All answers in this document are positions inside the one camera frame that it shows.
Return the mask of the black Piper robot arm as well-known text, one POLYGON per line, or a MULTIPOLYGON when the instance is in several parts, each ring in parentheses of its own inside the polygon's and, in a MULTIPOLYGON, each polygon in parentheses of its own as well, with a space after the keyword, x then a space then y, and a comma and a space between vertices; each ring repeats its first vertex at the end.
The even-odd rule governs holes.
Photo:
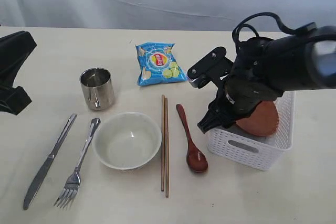
POLYGON ((232 34, 236 56, 225 47, 203 52, 200 40, 184 44, 130 44, 128 30, 30 28, 1 33, 1 111, 20 114, 35 97, 42 106, 60 105, 90 87, 98 70, 107 80, 147 87, 184 81, 201 89, 217 89, 198 128, 206 133, 229 128, 250 117, 264 101, 275 101, 287 91, 335 88, 335 27, 286 31, 272 39, 259 33, 239 39, 232 34))

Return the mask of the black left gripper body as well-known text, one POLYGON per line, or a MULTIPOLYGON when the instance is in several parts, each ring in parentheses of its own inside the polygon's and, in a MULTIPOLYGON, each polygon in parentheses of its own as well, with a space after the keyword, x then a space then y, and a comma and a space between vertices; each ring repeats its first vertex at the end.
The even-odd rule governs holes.
POLYGON ((31 102, 31 98, 21 86, 13 88, 1 85, 1 112, 18 115, 31 102))

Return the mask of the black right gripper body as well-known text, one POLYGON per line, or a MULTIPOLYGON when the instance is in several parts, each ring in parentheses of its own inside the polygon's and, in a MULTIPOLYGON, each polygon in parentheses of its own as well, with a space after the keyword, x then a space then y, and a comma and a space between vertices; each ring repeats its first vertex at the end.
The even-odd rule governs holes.
POLYGON ((226 77, 222 88, 217 88, 216 98, 208 111, 220 111, 232 116, 235 122, 249 117, 262 101, 275 101, 284 91, 264 83, 226 77))

